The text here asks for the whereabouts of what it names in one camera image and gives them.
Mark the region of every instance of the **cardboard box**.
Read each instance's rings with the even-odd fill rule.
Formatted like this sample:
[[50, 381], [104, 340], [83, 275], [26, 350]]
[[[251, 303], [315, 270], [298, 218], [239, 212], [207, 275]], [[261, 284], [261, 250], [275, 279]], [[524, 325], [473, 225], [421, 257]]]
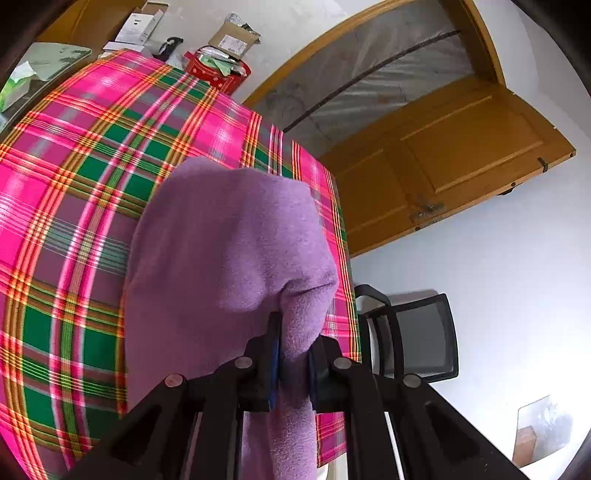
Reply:
[[226, 21], [208, 42], [208, 45], [219, 48], [239, 60], [258, 39], [259, 35]]
[[136, 8], [119, 30], [115, 41], [145, 44], [167, 9], [168, 4], [159, 2], [146, 2], [141, 9]]

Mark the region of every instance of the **purple fleece cloth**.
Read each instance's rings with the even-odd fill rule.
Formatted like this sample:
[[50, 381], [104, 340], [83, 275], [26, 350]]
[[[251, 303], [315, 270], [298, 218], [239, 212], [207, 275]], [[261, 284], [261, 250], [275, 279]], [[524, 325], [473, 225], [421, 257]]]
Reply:
[[277, 408], [245, 415], [244, 480], [316, 478], [305, 357], [338, 276], [302, 182], [190, 158], [134, 233], [126, 278], [129, 407], [170, 373], [212, 373], [283, 314]]

